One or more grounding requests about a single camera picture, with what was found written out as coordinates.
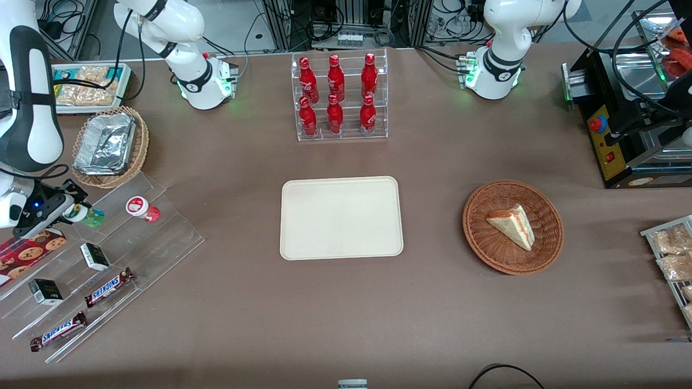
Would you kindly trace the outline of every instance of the sandwich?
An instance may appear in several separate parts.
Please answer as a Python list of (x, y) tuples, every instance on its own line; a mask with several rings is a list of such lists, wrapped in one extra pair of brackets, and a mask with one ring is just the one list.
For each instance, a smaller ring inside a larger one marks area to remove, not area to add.
[(526, 216), (526, 211), (521, 205), (517, 204), (512, 209), (493, 212), (488, 215), (486, 220), (509, 239), (512, 239), (519, 247), (531, 251), (531, 246), (536, 238), (531, 229), (529, 218)]

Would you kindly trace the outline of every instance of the wicker basket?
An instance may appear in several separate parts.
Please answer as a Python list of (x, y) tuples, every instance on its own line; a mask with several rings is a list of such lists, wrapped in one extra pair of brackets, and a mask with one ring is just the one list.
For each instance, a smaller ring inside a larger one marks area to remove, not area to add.
[[(132, 141), (132, 152), (130, 154), (130, 159), (128, 162), (129, 168), (125, 173), (119, 176), (87, 176), (73, 170), (75, 178), (80, 183), (88, 186), (95, 186), (102, 189), (112, 189), (121, 183), (127, 182), (132, 177), (134, 177), (144, 165), (144, 160), (147, 158), (147, 147), (149, 147), (149, 130), (147, 129), (147, 123), (144, 123), (142, 116), (140, 116), (137, 111), (130, 107), (118, 107), (115, 109), (109, 109), (107, 111), (99, 112), (96, 116), (104, 115), (115, 115), (115, 114), (129, 114), (132, 115), (137, 120), (137, 127), (134, 131), (134, 140)], [(72, 158), (77, 158), (77, 152), (82, 144), (82, 137), (84, 136), (84, 130), (87, 128), (87, 123), (84, 123), (80, 134), (77, 136), (77, 142), (75, 142), (72, 148)]]
[[(488, 214), (521, 204), (536, 241), (526, 251), (486, 220)], [(462, 216), (464, 234), (475, 253), (501, 272), (526, 275), (544, 271), (560, 255), (564, 242), (562, 220), (546, 196), (519, 181), (494, 181), (468, 198)]]

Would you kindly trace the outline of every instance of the red switch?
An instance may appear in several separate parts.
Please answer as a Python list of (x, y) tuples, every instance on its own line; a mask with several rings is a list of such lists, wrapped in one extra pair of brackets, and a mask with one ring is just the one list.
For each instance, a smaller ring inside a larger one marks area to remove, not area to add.
[(598, 132), (603, 127), (603, 121), (600, 118), (593, 118), (589, 122), (589, 129), (593, 132)]

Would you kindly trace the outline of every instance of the coca-cola bottle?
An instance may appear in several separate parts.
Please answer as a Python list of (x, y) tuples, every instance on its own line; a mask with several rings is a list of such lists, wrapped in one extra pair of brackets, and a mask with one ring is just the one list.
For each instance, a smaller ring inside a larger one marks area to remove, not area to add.
[(327, 116), (329, 117), (329, 130), (334, 135), (341, 134), (341, 130), (344, 126), (344, 110), (341, 108), (341, 104), (339, 104), (339, 99), (336, 94), (329, 95)]
[(299, 103), (300, 111), (298, 115), (300, 116), (303, 132), (308, 138), (314, 138), (317, 136), (317, 116), (315, 115), (315, 110), (310, 107), (310, 102), (305, 96), (300, 96)]
[(365, 98), (369, 93), (372, 95), (377, 91), (377, 68), (375, 68), (375, 54), (365, 54), (365, 66), (361, 73), (361, 93)]
[(344, 82), (344, 70), (339, 65), (339, 56), (332, 54), (329, 56), (329, 73), (327, 74), (329, 82), (329, 93), (335, 94), (339, 101), (346, 98), (346, 85)]
[(310, 69), (310, 60), (307, 57), (301, 57), (298, 63), (300, 64), (300, 88), (303, 95), (310, 99), (310, 103), (317, 104), (320, 101), (320, 93), (317, 92), (317, 77)]
[(375, 132), (375, 115), (377, 111), (372, 105), (372, 95), (367, 94), (363, 99), (363, 106), (361, 107), (361, 134), (364, 136), (371, 136)]

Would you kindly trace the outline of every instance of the brown tablecloth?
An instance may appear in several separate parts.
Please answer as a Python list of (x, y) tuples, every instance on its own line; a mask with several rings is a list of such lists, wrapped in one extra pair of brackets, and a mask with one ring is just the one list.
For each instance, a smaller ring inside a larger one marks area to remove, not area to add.
[[(389, 50), (389, 139), (329, 145), (295, 139), (290, 55), (252, 57), (237, 98), (212, 111), (191, 108), (165, 63), (149, 62), (131, 104), (151, 131), (144, 171), (207, 240), (61, 363), (2, 333), (0, 388), (335, 388), (356, 377), (465, 388), (500, 362), (548, 388), (689, 388), (692, 344), (664, 342), (685, 325), (638, 232), (692, 213), (692, 191), (603, 189), (562, 99), (559, 66), (581, 51), (536, 45), (510, 96), (485, 101), (418, 52)], [(60, 119), (68, 145), (84, 120)], [(376, 175), (399, 182), (400, 256), (281, 258), (286, 181)], [(468, 247), (462, 206), (496, 179), (535, 186), (560, 212), (565, 247), (545, 272), (502, 275)], [(528, 382), (494, 372), (483, 387)]]

